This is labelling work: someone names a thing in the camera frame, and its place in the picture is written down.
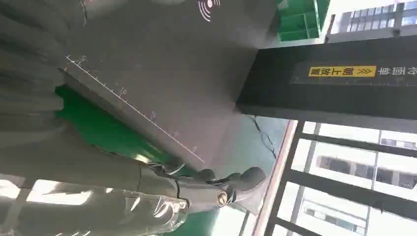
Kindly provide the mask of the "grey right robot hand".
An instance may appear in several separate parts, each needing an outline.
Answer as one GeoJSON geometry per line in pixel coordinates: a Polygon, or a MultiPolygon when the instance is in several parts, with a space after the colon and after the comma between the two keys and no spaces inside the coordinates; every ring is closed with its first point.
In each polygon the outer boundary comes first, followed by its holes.
{"type": "Polygon", "coordinates": [[[3,236],[149,236],[189,214],[249,198],[266,179],[258,167],[216,179],[210,170],[168,174],[118,157],[70,128],[0,133],[3,236]]]}

